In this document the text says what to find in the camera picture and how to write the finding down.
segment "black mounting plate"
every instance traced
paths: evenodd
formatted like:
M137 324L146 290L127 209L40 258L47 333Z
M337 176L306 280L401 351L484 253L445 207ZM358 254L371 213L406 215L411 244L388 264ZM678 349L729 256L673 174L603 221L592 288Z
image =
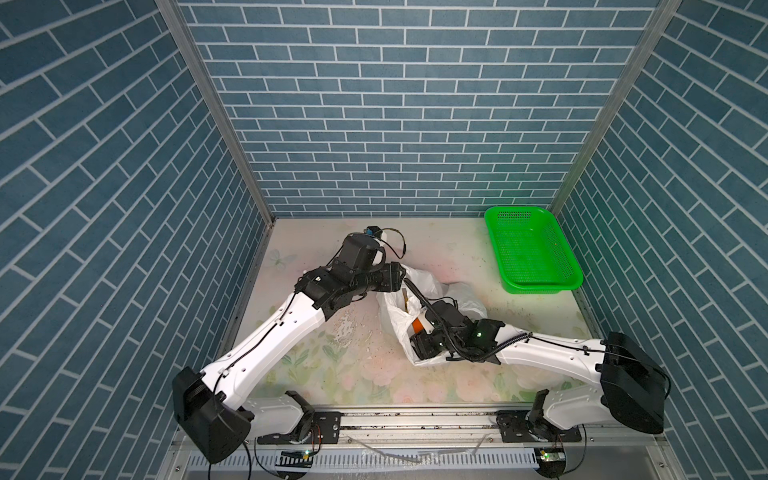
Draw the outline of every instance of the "black mounting plate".
M323 437L323 444L335 445L339 443L339 428L341 424L341 412L315 412L313 423L320 427L320 435ZM256 439L259 445L295 445L290 442L290 435L281 435L273 433L263 435ZM310 444L312 437L309 437L304 443Z
M496 412L496 423L502 432L504 443L541 442L539 437L533 436L528 431L528 422L525 417L527 410L501 410ZM580 442L581 432L578 427L566 430L561 434L563 442Z

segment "table surface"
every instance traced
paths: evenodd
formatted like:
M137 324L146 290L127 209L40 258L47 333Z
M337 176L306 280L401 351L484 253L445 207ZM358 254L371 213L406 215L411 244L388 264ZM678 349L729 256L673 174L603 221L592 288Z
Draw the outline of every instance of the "table surface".
M535 332L589 338L571 292L504 291L482 218L280 219L236 343L275 311L304 270L325 265L345 235L369 225L400 230L408 242L403 264L428 270L443 283L468 283L489 318ZM388 234L388 241L400 251L399 236ZM387 254L394 260L391 252ZM375 295L341 309L284 356L251 396L278 396L290 389L317 406L530 402L539 389L574 385L567 377L525 366L488 362L412 366L397 339L382 332L378 311Z

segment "blue brick wallpaper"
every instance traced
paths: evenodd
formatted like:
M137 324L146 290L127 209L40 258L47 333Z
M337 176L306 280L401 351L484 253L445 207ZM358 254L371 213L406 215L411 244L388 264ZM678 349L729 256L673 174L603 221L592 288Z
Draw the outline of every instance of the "blue brick wallpaper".
M279 217L546 207L657 0L181 0Z
M263 230L153 0L0 2L0 478L146 478Z
M688 478L768 478L767 22L684 0L561 218L603 329L674 379Z

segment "green plastic basket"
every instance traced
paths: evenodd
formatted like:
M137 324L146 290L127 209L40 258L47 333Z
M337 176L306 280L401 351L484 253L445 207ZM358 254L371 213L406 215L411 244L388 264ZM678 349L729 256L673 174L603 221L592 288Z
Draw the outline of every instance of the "green plastic basket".
M492 207L485 212L485 224L509 293L557 293L581 286L584 274L549 211Z

